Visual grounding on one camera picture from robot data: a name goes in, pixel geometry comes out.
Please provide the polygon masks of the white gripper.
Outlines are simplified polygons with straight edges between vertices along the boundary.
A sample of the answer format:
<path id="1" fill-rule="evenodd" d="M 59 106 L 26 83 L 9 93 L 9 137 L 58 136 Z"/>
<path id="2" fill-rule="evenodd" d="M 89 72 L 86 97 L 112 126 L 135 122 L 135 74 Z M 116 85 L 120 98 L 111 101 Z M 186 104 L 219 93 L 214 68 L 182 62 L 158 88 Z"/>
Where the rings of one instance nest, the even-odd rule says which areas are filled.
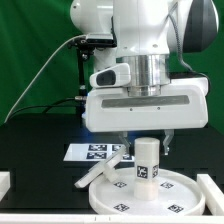
<path id="1" fill-rule="evenodd" d="M 208 122 L 206 78 L 172 79 L 159 96 L 129 97 L 126 88 L 92 90 L 86 102 L 86 126 L 91 132 L 120 132 L 130 153 L 128 133 L 165 130 L 164 154 L 174 137 L 173 129 L 200 128 Z"/>

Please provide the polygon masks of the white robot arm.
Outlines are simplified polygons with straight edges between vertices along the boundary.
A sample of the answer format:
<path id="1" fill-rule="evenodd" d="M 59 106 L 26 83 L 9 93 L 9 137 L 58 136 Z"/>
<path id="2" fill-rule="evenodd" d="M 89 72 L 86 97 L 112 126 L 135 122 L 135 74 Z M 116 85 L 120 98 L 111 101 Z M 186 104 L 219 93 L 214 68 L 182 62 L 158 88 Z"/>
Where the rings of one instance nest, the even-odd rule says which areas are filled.
<path id="1" fill-rule="evenodd" d="M 208 121 L 208 78 L 192 68 L 169 71 L 169 56 L 200 52 L 216 38 L 213 0 L 73 0 L 77 46 L 94 60 L 85 124 L 92 132 L 177 129 Z"/>

